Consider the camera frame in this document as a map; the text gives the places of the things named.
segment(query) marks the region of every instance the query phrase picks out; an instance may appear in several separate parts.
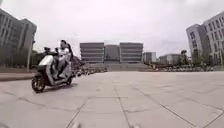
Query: office building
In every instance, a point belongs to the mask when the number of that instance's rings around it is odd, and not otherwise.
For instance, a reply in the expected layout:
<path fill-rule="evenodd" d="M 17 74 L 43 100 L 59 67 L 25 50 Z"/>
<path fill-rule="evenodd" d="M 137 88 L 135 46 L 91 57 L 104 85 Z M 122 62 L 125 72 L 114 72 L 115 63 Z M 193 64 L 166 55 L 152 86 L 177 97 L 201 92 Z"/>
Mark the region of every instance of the office building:
<path fill-rule="evenodd" d="M 211 45 L 210 55 L 215 65 L 223 63 L 222 51 L 224 50 L 224 12 L 206 20 L 203 25 Z"/>
<path fill-rule="evenodd" d="M 106 45 L 105 46 L 105 61 L 120 61 L 120 49 L 118 45 Z"/>
<path fill-rule="evenodd" d="M 209 38 L 206 35 L 206 28 L 204 25 L 192 25 L 187 28 L 187 36 L 190 46 L 191 55 L 194 57 L 199 57 L 207 55 L 209 58 L 209 54 L 211 51 Z"/>
<path fill-rule="evenodd" d="M 155 52 L 144 52 L 142 57 L 145 64 L 152 64 L 156 62 Z"/>
<path fill-rule="evenodd" d="M 159 57 L 160 64 L 176 65 L 181 57 L 181 54 L 166 54 Z"/>
<path fill-rule="evenodd" d="M 36 29 L 27 19 L 18 20 L 0 9 L 0 47 L 29 49 L 34 43 Z"/>
<path fill-rule="evenodd" d="M 104 62 L 104 43 L 80 43 L 80 51 L 82 61 L 89 63 L 103 63 Z"/>
<path fill-rule="evenodd" d="M 209 56 L 209 60 L 215 65 L 223 63 L 224 12 L 204 21 L 202 25 L 189 27 L 187 35 L 191 54 L 195 52 L 203 57 Z"/>
<path fill-rule="evenodd" d="M 120 62 L 121 63 L 141 63 L 142 62 L 142 43 L 120 43 Z"/>

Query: ground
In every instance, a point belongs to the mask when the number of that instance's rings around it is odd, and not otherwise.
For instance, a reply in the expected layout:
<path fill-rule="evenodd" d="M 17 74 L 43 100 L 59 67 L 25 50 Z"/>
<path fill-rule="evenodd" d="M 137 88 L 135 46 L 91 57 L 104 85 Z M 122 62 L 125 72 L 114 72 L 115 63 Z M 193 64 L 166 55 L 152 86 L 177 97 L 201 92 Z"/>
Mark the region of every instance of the ground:
<path fill-rule="evenodd" d="M 0 83 L 0 128 L 223 128 L 224 72 L 108 72 L 35 94 Z"/>

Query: lamp post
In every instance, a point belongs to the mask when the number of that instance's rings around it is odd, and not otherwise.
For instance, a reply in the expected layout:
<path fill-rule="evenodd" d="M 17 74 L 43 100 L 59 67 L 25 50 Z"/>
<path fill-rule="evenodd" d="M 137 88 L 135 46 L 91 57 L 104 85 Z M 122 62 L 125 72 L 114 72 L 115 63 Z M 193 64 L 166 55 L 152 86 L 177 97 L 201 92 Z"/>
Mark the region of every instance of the lamp post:
<path fill-rule="evenodd" d="M 27 56 L 27 65 L 26 65 L 26 68 L 27 68 L 27 72 L 30 71 L 30 56 L 31 56 L 31 53 L 32 53 L 32 50 L 33 50 L 33 44 L 35 43 L 35 41 L 32 42 L 32 44 L 30 45 L 29 47 L 29 51 L 28 51 L 28 56 Z"/>

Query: person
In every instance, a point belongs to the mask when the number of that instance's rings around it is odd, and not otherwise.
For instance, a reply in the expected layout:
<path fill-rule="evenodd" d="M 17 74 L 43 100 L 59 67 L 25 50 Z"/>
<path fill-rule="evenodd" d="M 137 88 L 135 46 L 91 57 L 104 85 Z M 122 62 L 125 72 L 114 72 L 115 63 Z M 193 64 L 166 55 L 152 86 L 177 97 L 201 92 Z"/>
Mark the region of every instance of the person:
<path fill-rule="evenodd" d="M 59 64 L 58 64 L 58 77 L 65 78 L 63 71 L 67 67 L 70 61 L 70 50 L 68 48 L 68 43 L 65 40 L 61 40 L 59 53 Z"/>

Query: scooter front wheel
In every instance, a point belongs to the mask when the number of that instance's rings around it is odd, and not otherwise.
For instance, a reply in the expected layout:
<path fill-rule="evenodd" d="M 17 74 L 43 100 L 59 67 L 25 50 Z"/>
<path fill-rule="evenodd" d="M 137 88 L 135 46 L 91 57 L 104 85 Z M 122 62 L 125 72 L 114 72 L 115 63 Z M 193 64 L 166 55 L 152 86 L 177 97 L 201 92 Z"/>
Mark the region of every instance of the scooter front wheel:
<path fill-rule="evenodd" d="M 36 93 L 41 93 L 45 89 L 45 82 L 42 77 L 35 77 L 32 79 L 32 88 Z"/>

